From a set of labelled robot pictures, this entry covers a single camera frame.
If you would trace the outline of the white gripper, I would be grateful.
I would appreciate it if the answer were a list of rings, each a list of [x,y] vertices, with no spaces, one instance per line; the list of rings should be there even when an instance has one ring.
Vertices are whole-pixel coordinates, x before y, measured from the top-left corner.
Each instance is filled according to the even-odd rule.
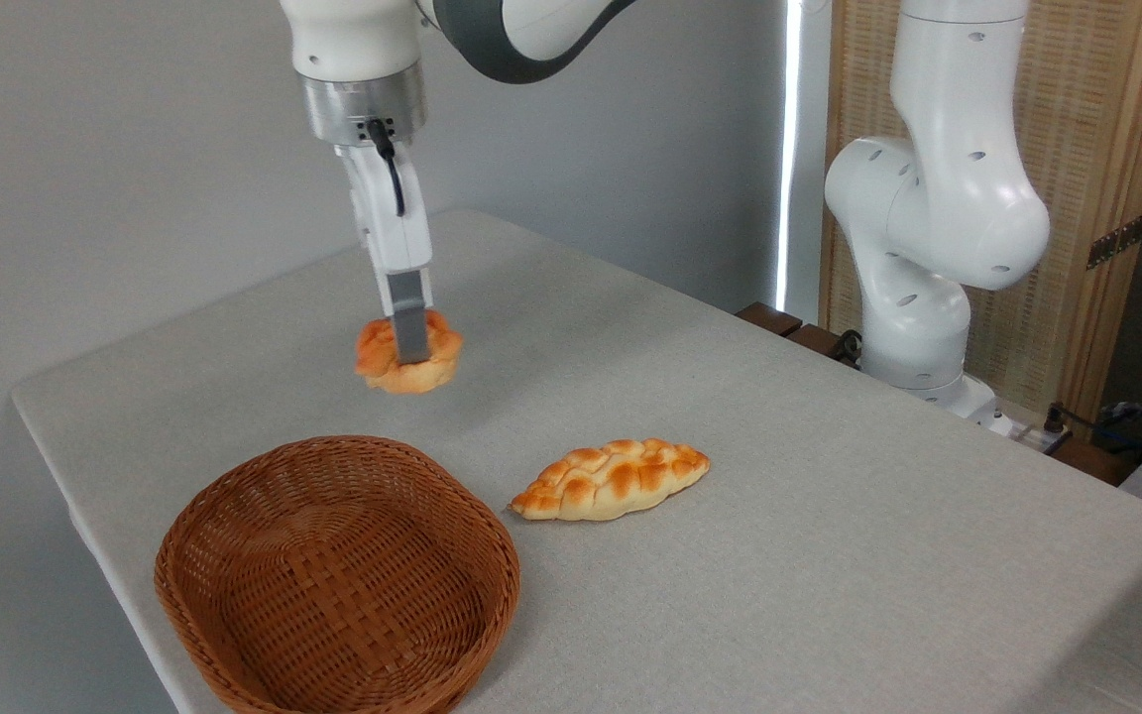
[[[400,366],[431,358],[427,311],[429,276],[423,270],[432,258],[429,222],[418,176],[407,145],[395,145],[391,166],[375,145],[337,146],[349,178],[349,195],[361,236],[377,271],[385,274],[391,298],[387,320],[393,327]]]

